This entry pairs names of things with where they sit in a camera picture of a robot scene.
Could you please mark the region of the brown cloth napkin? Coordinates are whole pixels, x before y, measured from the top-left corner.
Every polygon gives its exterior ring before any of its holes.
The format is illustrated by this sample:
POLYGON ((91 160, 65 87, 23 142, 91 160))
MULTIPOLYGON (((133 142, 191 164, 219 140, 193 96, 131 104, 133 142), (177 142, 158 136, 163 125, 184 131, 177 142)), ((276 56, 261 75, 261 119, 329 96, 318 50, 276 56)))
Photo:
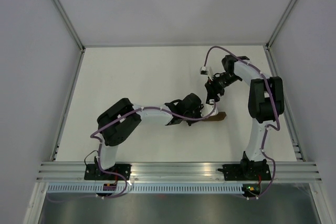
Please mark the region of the brown cloth napkin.
POLYGON ((203 121, 206 122, 219 122, 223 121, 226 118, 226 113, 225 112, 218 112, 216 115, 212 115, 206 119, 203 119, 203 121))

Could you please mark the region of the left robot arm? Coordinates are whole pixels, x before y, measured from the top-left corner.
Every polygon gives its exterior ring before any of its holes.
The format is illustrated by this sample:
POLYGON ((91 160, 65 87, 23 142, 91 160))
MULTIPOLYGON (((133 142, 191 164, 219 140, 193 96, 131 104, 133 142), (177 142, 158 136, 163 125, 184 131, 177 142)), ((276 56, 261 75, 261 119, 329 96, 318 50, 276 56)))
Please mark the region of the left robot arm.
POLYGON ((184 99, 176 99, 161 106, 141 106, 122 98, 98 118, 98 130, 90 136, 100 141, 96 173, 104 180, 114 176, 114 165, 120 144, 142 124, 191 125, 217 114, 216 103, 209 100, 203 104, 200 98, 190 93, 184 99))

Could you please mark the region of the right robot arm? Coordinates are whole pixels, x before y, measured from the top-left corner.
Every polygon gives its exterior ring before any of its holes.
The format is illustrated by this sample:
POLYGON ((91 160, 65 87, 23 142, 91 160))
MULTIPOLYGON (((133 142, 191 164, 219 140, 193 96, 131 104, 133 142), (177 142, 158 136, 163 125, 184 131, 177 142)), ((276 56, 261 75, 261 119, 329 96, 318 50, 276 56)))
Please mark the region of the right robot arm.
POLYGON ((223 173, 225 181, 271 180, 265 144, 269 129, 280 129, 279 116, 285 109, 282 79, 263 74, 246 56, 227 55, 222 59, 222 65, 223 73, 208 75, 206 102, 218 102, 226 87, 244 81, 249 86, 248 112, 252 127, 240 163, 224 164, 219 172, 223 173))

